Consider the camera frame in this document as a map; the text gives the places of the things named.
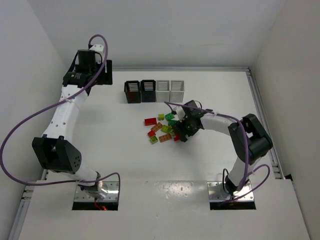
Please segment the green lego brick top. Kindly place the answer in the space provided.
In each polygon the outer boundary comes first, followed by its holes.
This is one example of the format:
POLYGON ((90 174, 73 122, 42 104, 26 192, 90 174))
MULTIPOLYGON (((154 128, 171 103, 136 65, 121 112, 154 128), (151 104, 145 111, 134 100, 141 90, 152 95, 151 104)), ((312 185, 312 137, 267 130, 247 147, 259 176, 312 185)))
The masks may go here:
POLYGON ((173 119, 175 118, 175 115, 172 114, 172 113, 168 113, 168 114, 166 114, 164 117, 165 117, 165 119, 166 119, 167 121, 170 121, 170 120, 173 120, 173 119))

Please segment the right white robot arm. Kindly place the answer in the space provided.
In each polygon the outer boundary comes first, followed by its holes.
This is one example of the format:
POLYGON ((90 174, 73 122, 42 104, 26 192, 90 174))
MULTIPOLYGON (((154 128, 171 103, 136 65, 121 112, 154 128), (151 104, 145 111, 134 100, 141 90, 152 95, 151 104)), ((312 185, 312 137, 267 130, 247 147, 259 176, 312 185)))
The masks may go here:
POLYGON ((239 120, 198 107, 194 100, 183 105, 176 104, 172 113, 178 117, 173 129, 182 142, 199 130, 216 131, 230 137, 237 158, 232 170, 222 178, 222 191, 230 197, 244 187, 258 161, 273 148, 271 137, 252 113, 239 120))

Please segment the red 2x3 lego brick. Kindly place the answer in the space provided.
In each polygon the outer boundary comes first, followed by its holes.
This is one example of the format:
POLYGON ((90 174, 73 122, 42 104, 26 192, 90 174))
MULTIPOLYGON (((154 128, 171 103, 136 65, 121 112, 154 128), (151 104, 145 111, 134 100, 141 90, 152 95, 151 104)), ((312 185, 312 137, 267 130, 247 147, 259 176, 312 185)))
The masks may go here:
POLYGON ((144 125, 145 126, 153 126, 157 124, 157 119, 155 117, 152 118, 146 118, 144 120, 144 125))

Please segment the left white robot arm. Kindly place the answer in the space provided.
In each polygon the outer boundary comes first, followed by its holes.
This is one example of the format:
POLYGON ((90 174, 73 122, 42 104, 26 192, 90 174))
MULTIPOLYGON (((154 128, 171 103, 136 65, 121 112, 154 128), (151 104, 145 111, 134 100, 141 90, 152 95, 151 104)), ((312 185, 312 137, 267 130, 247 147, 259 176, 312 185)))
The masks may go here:
POLYGON ((105 47, 100 44, 77 51, 63 77, 60 99, 65 103, 56 108, 42 137, 35 137, 32 141, 32 148, 43 169, 77 181, 80 189, 95 199, 102 199, 106 193, 103 182, 99 180, 101 175, 88 167, 81 152, 73 146, 72 137, 80 109, 91 91, 85 86, 99 69, 102 71, 94 84, 112 84, 112 61, 104 58, 105 47))

